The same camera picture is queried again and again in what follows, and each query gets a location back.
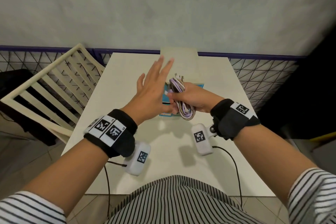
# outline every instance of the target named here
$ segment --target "concrete wall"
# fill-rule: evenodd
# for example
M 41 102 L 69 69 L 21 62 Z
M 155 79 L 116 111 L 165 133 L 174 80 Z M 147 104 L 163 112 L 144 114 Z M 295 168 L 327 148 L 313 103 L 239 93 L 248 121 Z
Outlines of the concrete wall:
M 0 0 L 0 44 L 305 55 L 335 0 Z

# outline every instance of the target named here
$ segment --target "striped shirt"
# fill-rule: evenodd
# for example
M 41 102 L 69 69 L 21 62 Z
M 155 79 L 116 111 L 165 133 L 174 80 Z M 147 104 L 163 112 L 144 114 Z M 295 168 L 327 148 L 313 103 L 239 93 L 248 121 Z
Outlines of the striped shirt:
M 336 176 L 304 171 L 289 193 L 291 223 L 336 224 Z M 0 223 L 66 223 L 64 212 L 47 200 L 20 191 L 0 201 Z M 259 224 L 220 190 L 185 176 L 153 181 L 128 195 L 106 221 L 112 223 Z

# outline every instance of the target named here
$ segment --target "white table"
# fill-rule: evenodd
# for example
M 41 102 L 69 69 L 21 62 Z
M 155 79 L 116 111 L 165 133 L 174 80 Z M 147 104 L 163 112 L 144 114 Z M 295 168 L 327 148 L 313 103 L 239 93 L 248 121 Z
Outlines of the white table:
M 63 153 L 82 140 L 83 130 L 95 118 L 128 103 L 136 93 L 138 77 L 147 72 L 158 57 L 151 54 L 112 54 Z M 205 89 L 252 108 L 227 58 L 199 57 L 199 67 Z M 191 121 L 180 117 L 157 116 L 141 124 L 135 139 L 146 141 L 152 147 L 145 168 L 136 177 L 125 173 L 120 166 L 107 163 L 111 194 L 129 194 L 153 180 L 170 175 L 185 175 L 210 184 L 230 196 L 238 196 L 237 175 L 231 158 L 220 149 L 215 149 L 213 154 L 205 157 L 197 154 L 190 131 L 191 126 L 197 123 L 207 127 L 212 124 L 212 118 L 210 114 L 198 112 Z M 220 137 L 211 140 L 212 145 L 225 148 L 235 159 L 243 196 L 274 196 L 232 141 Z M 123 158 L 119 156 L 112 161 L 122 163 Z M 104 170 L 86 193 L 108 194 Z

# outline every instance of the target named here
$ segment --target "white chair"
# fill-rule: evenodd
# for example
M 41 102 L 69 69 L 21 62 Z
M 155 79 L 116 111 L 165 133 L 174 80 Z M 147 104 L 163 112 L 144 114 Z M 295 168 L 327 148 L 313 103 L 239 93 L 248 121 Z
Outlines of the white chair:
M 67 116 L 69 120 L 77 124 L 78 117 L 82 114 L 83 108 L 86 106 L 103 71 L 104 66 L 99 64 L 82 44 L 77 44 L 0 101 L 43 125 L 56 137 L 67 143 L 73 132 L 73 127 L 27 92 L 26 89 L 31 86 Z M 37 82 L 38 80 L 50 89 L 52 94 L 41 86 Z M 15 101 L 16 96 L 21 96 L 55 123 Z

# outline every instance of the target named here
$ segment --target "cable bundle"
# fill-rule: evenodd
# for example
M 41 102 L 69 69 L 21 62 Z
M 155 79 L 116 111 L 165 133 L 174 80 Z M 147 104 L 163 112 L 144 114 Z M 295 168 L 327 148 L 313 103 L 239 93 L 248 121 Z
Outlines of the cable bundle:
M 167 86 L 170 88 L 170 91 L 172 92 L 175 92 L 175 93 L 183 92 L 185 90 L 183 76 L 180 77 L 176 73 L 175 77 L 169 80 L 169 85 Z M 195 107 L 188 105 L 182 101 L 175 100 L 175 102 L 178 106 L 178 110 L 183 119 L 191 120 L 195 116 L 196 114 Z

